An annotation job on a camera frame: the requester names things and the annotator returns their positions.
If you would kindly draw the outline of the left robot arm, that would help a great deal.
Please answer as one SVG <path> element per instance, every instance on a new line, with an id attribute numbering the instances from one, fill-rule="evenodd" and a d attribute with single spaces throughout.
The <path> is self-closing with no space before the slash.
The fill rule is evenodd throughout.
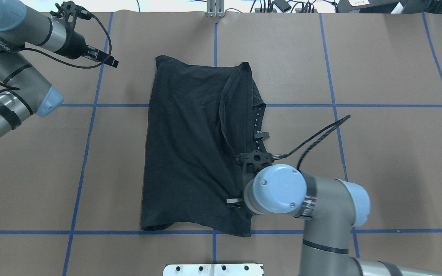
<path id="1" fill-rule="evenodd" d="M 73 1 L 56 4 L 50 16 L 19 0 L 0 0 L 0 138 L 22 122 L 45 117 L 64 101 L 60 92 L 28 61 L 23 51 L 56 60 L 51 53 L 77 59 L 85 57 L 101 65 L 118 66 L 112 48 L 103 52 L 75 31 L 77 19 L 97 16 Z"/>

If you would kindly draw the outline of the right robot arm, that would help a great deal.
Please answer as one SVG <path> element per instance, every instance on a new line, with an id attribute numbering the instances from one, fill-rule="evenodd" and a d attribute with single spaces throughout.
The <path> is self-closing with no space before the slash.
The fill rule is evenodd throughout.
<path id="1" fill-rule="evenodd" d="M 349 255 L 353 227 L 367 222 L 370 197 L 358 184 L 317 177 L 287 164 L 263 168 L 228 199 L 251 215 L 284 214 L 305 220 L 300 276 L 440 276 L 415 269 Z"/>

